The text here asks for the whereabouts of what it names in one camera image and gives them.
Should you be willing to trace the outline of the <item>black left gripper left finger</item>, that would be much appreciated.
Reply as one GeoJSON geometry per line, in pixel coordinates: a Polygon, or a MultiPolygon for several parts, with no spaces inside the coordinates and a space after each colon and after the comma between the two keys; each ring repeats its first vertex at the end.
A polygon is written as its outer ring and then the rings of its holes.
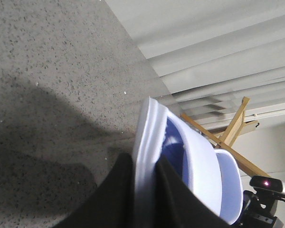
{"type": "Polygon", "coordinates": [[[133,160],[121,153],[96,191],[56,228],[133,228],[133,160]]]}

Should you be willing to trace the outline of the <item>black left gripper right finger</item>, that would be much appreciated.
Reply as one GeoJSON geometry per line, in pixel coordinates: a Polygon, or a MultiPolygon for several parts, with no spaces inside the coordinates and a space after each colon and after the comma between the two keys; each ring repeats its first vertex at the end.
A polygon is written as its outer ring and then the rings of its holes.
{"type": "Polygon", "coordinates": [[[156,228],[229,228],[180,179],[166,157],[155,166],[156,228]]]}

